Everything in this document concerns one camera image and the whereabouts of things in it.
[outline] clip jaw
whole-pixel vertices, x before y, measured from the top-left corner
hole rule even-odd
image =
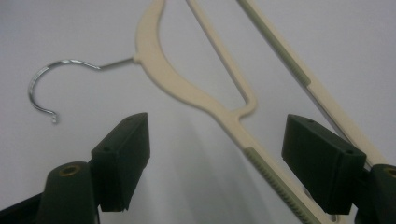
[[[355,223],[396,223],[396,167],[377,164],[369,171],[365,153],[312,119],[289,115],[282,157],[316,203],[328,214]]]

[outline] clothes hanger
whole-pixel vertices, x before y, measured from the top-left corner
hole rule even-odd
[[[166,60],[158,37],[158,26],[163,12],[164,0],[154,0],[141,18],[136,31],[135,44],[137,53],[133,58],[100,67],[77,60],[63,60],[50,64],[37,72],[29,85],[29,99],[32,105],[42,112],[51,114],[54,121],[57,120],[56,113],[37,105],[35,102],[34,90],[35,84],[42,75],[61,64],[79,64],[93,70],[101,71],[120,65],[121,63],[139,63],[142,65],[149,78],[163,91],[179,101],[202,109],[211,115],[303,223],[334,223],[330,221],[328,215],[306,195],[304,189],[291,180],[276,161],[271,158],[264,147],[260,146],[240,123],[239,120],[252,113],[257,106],[253,91],[243,79],[236,63],[233,61],[227,49],[222,45],[215,30],[205,17],[204,12],[194,0],[190,0],[188,3],[198,22],[200,22],[203,27],[206,36],[210,40],[227,71],[230,73],[233,82],[246,101],[246,104],[241,108],[233,111],[227,110],[209,94],[198,89],[184,77],[180,76]],[[344,220],[342,217],[339,217],[336,222],[343,223]]]

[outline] chrome wire hook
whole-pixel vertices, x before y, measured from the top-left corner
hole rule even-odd
[[[58,114],[57,113],[55,113],[52,110],[48,110],[46,108],[43,108],[43,107],[41,107],[40,105],[38,105],[35,102],[35,84],[37,83],[37,81],[40,78],[42,78],[42,76],[44,74],[47,74],[48,71],[51,70],[51,69],[54,69],[56,67],[59,67],[61,65],[66,65],[66,64],[82,65],[82,66],[85,66],[85,67],[90,68],[90,69],[95,70],[95,71],[105,71],[105,70],[108,70],[108,69],[111,69],[111,68],[115,68],[115,67],[118,67],[118,66],[125,65],[127,63],[134,63],[134,58],[128,58],[128,59],[125,59],[125,60],[121,60],[121,61],[118,61],[118,62],[115,62],[115,63],[109,63],[109,64],[102,65],[102,66],[96,66],[96,65],[93,65],[93,64],[90,64],[90,63],[85,63],[83,61],[79,61],[79,60],[75,60],[75,59],[60,60],[58,62],[51,63],[51,64],[43,67],[42,69],[40,69],[37,73],[35,73],[35,75],[33,76],[32,80],[30,81],[29,88],[28,88],[28,95],[29,95],[30,103],[37,110],[52,115],[52,122],[53,123],[57,123],[58,122]]]

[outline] hanger hook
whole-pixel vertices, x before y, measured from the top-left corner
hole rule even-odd
[[[29,95],[29,100],[30,103],[32,104],[32,106],[44,113],[50,114],[52,115],[52,122],[53,123],[57,123],[58,122],[58,114],[55,113],[52,110],[48,110],[46,108],[43,108],[41,106],[39,106],[36,102],[35,102],[35,85],[37,83],[37,81],[46,73],[48,73],[49,70],[61,66],[61,65],[66,65],[66,64],[76,64],[76,65],[82,65],[85,66],[87,68],[90,68],[92,70],[96,70],[96,71],[104,71],[110,68],[114,68],[117,66],[121,66],[121,65],[125,65],[127,63],[134,63],[134,58],[128,58],[125,60],[121,60],[115,63],[110,63],[110,64],[106,64],[103,66],[96,66],[90,63],[85,63],[83,61],[79,61],[79,60],[75,60],[75,59],[67,59],[67,60],[60,60],[58,62],[55,63],[51,63],[45,67],[43,67],[42,69],[40,69],[37,73],[35,73],[35,75],[33,76],[32,80],[29,83],[29,88],[28,88],[28,95]]]

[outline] hanger bar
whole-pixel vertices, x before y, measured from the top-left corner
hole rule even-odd
[[[340,129],[343,135],[355,147],[367,154],[369,165],[387,163],[386,159],[361,132],[359,127],[347,115],[339,104],[335,102],[325,87],[319,82],[315,75],[303,63],[296,53],[288,46],[283,37],[276,31],[276,28],[259,11],[253,0],[237,0],[242,9],[245,10],[256,28],[267,40],[279,58],[289,68],[297,80],[316,99],[319,105],[329,115],[331,120]]]

